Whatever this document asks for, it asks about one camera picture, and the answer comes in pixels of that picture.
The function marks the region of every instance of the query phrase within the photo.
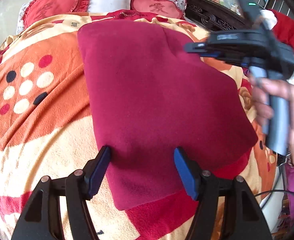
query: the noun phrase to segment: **orange blanket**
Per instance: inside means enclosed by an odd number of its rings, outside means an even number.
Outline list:
[[[7,50],[0,56],[1,239],[11,238],[21,210],[42,176],[65,177],[98,153],[76,36],[86,23],[114,18],[158,24],[182,32],[194,41],[207,36],[206,30],[182,20],[115,12],[107,16],[57,15],[34,23],[20,36],[8,37],[1,48]],[[214,59],[204,61],[234,79],[239,100],[259,137],[241,175],[255,193],[271,189],[276,156],[265,147],[261,127],[255,122],[248,79],[239,67]],[[119,211],[114,207],[105,178],[99,193],[88,202],[88,208],[102,239],[184,239],[194,212],[193,204],[185,210],[184,201],[191,200],[180,192],[157,203]],[[159,207],[163,207],[162,213],[156,217]],[[150,220],[144,220],[142,210],[149,210]],[[165,210],[181,213],[181,221],[172,222]],[[219,201],[213,239],[219,236],[222,211],[223,199]],[[72,239],[63,199],[61,214],[65,237]]]

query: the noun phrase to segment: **blue gripper pad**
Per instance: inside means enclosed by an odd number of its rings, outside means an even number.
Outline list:
[[[99,191],[101,182],[105,176],[106,170],[110,163],[111,152],[110,148],[103,146],[95,158],[94,171],[89,177],[89,190],[88,194],[93,197]]]
[[[200,186],[200,167],[190,160],[181,147],[174,150],[174,162],[188,196],[198,199]]]

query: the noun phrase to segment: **wooden headboard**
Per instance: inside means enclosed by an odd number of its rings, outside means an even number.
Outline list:
[[[249,23],[212,0],[186,0],[186,17],[210,31],[248,29]]]

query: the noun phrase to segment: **folded red cloth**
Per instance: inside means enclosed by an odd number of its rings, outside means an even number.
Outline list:
[[[175,147],[215,171],[257,141],[234,80],[184,52],[187,42],[180,32],[123,20],[78,31],[95,137],[98,148],[112,148],[106,175],[119,210],[183,189]]]

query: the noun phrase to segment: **person's hand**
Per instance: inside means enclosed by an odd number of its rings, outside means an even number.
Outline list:
[[[273,117],[273,109],[266,105],[267,94],[279,96],[290,101],[290,131],[289,131],[289,149],[291,151],[291,160],[294,165],[294,86],[281,80],[260,79],[259,87],[253,76],[250,82],[254,86],[252,100],[257,111],[256,120],[260,125],[264,125],[267,119]]]

